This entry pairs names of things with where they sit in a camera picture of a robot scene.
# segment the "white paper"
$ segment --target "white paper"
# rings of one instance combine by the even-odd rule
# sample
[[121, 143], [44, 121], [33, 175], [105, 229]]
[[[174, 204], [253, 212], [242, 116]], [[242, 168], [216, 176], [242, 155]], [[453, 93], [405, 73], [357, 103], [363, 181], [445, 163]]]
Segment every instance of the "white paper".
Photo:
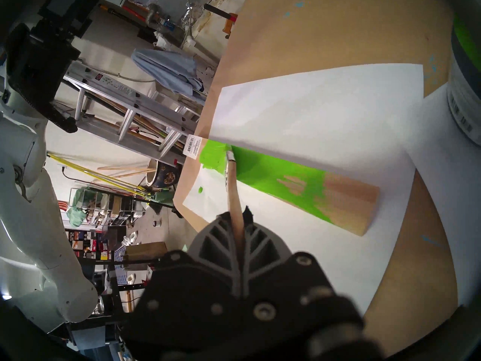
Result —
[[446, 84], [389, 123], [436, 205], [453, 257], [458, 302], [469, 304], [481, 283], [481, 148], [457, 127]]
[[[210, 139], [380, 187], [379, 209], [359, 237], [238, 183], [254, 221], [291, 251], [313, 254], [336, 291], [353, 297], [362, 313], [389, 262], [415, 171], [385, 118], [422, 98], [421, 65], [370, 64], [225, 87], [217, 103]], [[219, 176], [201, 169], [184, 202], [207, 221], [227, 210]]]

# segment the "yellow pole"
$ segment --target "yellow pole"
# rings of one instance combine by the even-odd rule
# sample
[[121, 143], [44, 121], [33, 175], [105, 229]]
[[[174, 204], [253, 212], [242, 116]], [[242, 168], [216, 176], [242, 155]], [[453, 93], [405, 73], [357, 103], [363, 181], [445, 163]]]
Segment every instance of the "yellow pole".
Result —
[[97, 173], [97, 172], [92, 171], [88, 168], [79, 166], [75, 163], [69, 162], [68, 160], [62, 159], [62, 158], [60, 158], [60, 157], [58, 157], [58, 156], [56, 156], [52, 153], [47, 152], [47, 156], [52, 158], [53, 160], [58, 161], [59, 163], [65, 164], [67, 167], [70, 167], [70, 168], [76, 169], [80, 172], [86, 173], [91, 177], [94, 177], [94, 178], [96, 178], [100, 181], [104, 181], [104, 182], [106, 182], [106, 183], [108, 183], [112, 186], [118, 187], [119, 189], [125, 190], [129, 193], [140, 195], [142, 197], [146, 197], [146, 195], [148, 195], [145, 192], [145, 189], [141, 186], [135, 186], [135, 185], [132, 185], [128, 182], [124, 182], [124, 181], [121, 181], [121, 180], [111, 178], [111, 177], [106, 176], [106, 175], [102, 175], [101, 173]]

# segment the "screw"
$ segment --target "screw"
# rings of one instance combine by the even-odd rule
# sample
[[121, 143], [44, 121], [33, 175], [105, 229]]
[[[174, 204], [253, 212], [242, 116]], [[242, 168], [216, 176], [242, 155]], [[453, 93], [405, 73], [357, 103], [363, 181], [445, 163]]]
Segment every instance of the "screw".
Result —
[[222, 305], [220, 305], [219, 303], [212, 304], [211, 312], [213, 315], [215, 316], [221, 315], [223, 311], [224, 311], [224, 308], [222, 308]]
[[147, 302], [147, 309], [148, 310], [156, 310], [159, 309], [159, 302], [155, 299], [149, 300]]
[[298, 256], [296, 261], [298, 264], [301, 264], [303, 266], [308, 266], [312, 264], [312, 260], [307, 256]]
[[301, 305], [308, 305], [315, 300], [333, 295], [334, 292], [327, 286], [314, 286], [309, 289], [307, 295], [302, 295], [299, 301]]
[[301, 305], [309, 304], [309, 298], [306, 295], [302, 295], [301, 300], [299, 300], [299, 301], [301, 302]]
[[272, 321], [276, 316], [276, 308], [267, 302], [259, 303], [254, 307], [254, 316], [260, 321]]

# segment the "blue paint stain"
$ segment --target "blue paint stain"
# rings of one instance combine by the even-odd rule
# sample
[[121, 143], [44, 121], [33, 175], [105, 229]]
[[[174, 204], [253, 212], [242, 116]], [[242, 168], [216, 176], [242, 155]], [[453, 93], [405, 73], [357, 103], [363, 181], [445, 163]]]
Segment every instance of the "blue paint stain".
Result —
[[435, 241], [429, 239], [426, 235], [422, 235], [421, 238], [422, 238], [422, 240], [424, 240], [425, 242], [431, 243], [431, 244], [433, 244], [433, 245], [435, 245], [435, 246], [437, 246], [437, 247], [439, 247], [439, 248], [442, 248], [442, 246], [441, 246], [438, 242], [435, 242]]

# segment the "paintbrush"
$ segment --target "paintbrush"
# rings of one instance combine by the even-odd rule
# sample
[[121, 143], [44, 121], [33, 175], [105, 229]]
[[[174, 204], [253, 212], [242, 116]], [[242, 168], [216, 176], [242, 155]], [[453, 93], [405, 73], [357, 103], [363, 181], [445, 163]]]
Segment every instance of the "paintbrush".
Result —
[[232, 232], [234, 234], [234, 242], [236, 246], [237, 261], [239, 268], [242, 267], [245, 247], [244, 235], [244, 218], [242, 216], [242, 208], [237, 191], [237, 163], [234, 157], [234, 152], [230, 145], [226, 145], [226, 190], [228, 208], [230, 213], [230, 223], [232, 225]]

